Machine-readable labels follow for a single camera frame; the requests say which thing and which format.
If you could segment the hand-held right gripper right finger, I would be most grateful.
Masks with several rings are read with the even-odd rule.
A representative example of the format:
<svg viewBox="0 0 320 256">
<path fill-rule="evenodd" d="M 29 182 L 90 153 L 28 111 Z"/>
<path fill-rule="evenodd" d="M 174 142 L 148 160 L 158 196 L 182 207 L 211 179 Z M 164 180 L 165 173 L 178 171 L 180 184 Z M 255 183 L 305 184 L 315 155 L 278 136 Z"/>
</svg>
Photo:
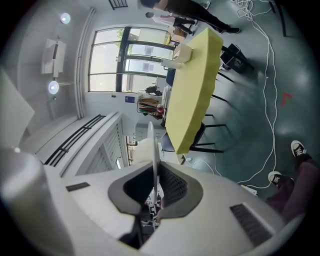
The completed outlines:
<svg viewBox="0 0 320 256">
<path fill-rule="evenodd" d="M 235 182 L 184 165 L 163 162 L 165 170 L 199 182 L 202 198 L 184 217 L 165 218 L 140 252 L 150 256 L 271 256 L 302 222 L 290 222 Z"/>
</svg>

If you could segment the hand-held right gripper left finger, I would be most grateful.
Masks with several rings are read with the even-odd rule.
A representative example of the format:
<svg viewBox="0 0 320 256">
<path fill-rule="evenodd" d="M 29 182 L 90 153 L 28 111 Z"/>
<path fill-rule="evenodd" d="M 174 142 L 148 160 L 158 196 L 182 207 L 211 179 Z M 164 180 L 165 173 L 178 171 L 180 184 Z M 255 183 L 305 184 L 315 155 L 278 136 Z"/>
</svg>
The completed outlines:
<svg viewBox="0 0 320 256">
<path fill-rule="evenodd" d="M 120 241 L 133 231 L 135 217 L 121 213 L 108 196 L 113 181 L 139 169 L 146 170 L 151 162 L 121 170 L 60 177 L 54 167 L 45 165 L 44 172 L 53 206 L 68 237 L 69 256 L 140 256 L 142 253 Z"/>
</svg>

